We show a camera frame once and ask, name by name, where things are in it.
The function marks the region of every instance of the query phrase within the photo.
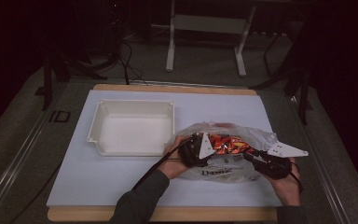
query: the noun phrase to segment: plastic bag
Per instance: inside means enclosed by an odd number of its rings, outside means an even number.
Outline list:
[[[178,132],[170,140],[173,143],[176,135],[191,135],[193,133],[224,134],[238,136],[249,146],[258,150],[269,150],[278,139],[275,133],[267,133],[260,129],[241,127],[233,123],[195,123]],[[241,154],[212,155],[208,165],[193,167],[181,174],[182,178],[193,180],[211,180],[222,183],[239,183],[253,181],[260,177],[251,162],[246,161]]]

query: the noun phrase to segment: hand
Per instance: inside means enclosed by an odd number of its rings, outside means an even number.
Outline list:
[[[163,155],[167,154],[189,136],[176,136],[175,141],[172,145],[165,148]],[[178,151],[176,150],[173,154],[163,162],[158,169],[165,174],[169,179],[174,179],[184,171],[188,170],[188,167],[182,164]]]
[[[289,160],[290,162],[295,163],[295,158],[289,158]],[[298,172],[297,166],[294,164],[292,164],[292,173],[297,177],[297,179],[300,179],[300,173]],[[264,177],[271,183],[275,193],[283,205],[301,205],[298,183],[291,175],[284,179],[277,180],[271,179],[265,175]]]

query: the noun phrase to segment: black cable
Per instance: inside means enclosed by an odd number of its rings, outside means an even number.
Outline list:
[[[190,141],[191,138],[188,138],[184,140],[179,146],[175,147],[173,150],[169,151],[167,154],[165,154],[158,162],[156,162],[150,169],[141,177],[141,179],[138,180],[138,182],[133,186],[132,190],[137,189],[144,181],[157,170],[157,168],[165,162],[176,150],[178,150],[182,145]]]
[[[290,163],[292,163],[297,168],[297,170],[300,172],[300,167],[295,162],[291,161]]]
[[[130,66],[130,59],[131,59],[131,56],[132,56],[132,47],[123,42],[123,45],[125,45],[129,50],[130,50],[130,55],[128,57],[128,59],[125,59],[124,56],[120,56],[120,60],[121,60],[121,63],[123,65],[123,68],[124,68],[124,76],[125,76],[125,79],[126,79],[126,84],[127,85],[130,85],[134,80],[142,80],[143,83],[147,86],[148,84],[145,82],[145,80],[142,78],[142,76],[144,75],[144,73],[139,70],[139,69],[136,69],[136,68],[133,68]],[[136,78],[133,78],[132,80],[130,80],[130,77],[129,77],[129,71],[128,69],[130,68],[130,70],[133,72],[133,74],[136,76]],[[141,73],[141,75],[138,75],[135,70],[139,71]]]
[[[299,189],[299,192],[300,192],[300,194],[301,194],[301,192],[303,191],[303,186],[302,186],[302,184],[301,184],[301,181],[297,178],[297,176],[295,176],[294,174],[293,174],[293,172],[290,172],[290,174],[289,174],[292,178],[294,178],[295,179],[295,181],[297,182],[297,184],[298,184],[298,189]]]
[[[45,188],[48,186],[48,183],[51,181],[51,179],[55,176],[55,174],[59,171],[60,167],[61,167],[62,163],[60,163],[54,170],[54,172],[50,175],[50,177],[48,178],[48,181],[46,181],[46,183],[43,185],[42,189],[39,190],[36,195],[33,197],[33,199],[31,201],[29,201],[27,203],[27,205],[25,205],[25,207],[15,216],[11,219],[11,221],[9,222],[9,224],[13,224],[17,221],[17,219],[19,219],[19,217],[34,203],[34,201],[36,201],[36,199],[39,197],[39,195],[43,192],[43,190],[45,190]]]

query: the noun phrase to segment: snack bag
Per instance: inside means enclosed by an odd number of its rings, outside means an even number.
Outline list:
[[[176,135],[187,136],[194,133],[208,134],[214,154],[208,158],[207,165],[192,167],[182,173],[181,177],[223,183],[257,180],[260,173],[243,158],[241,152],[252,148],[267,151],[278,141],[275,133],[241,127],[233,123],[195,123]]]

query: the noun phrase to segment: sleeve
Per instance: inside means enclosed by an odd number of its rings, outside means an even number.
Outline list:
[[[281,206],[277,208],[278,224],[307,224],[302,206]]]
[[[169,185],[170,179],[156,170],[138,189],[128,191],[120,197],[115,213],[108,223],[147,223],[154,213],[159,198]]]

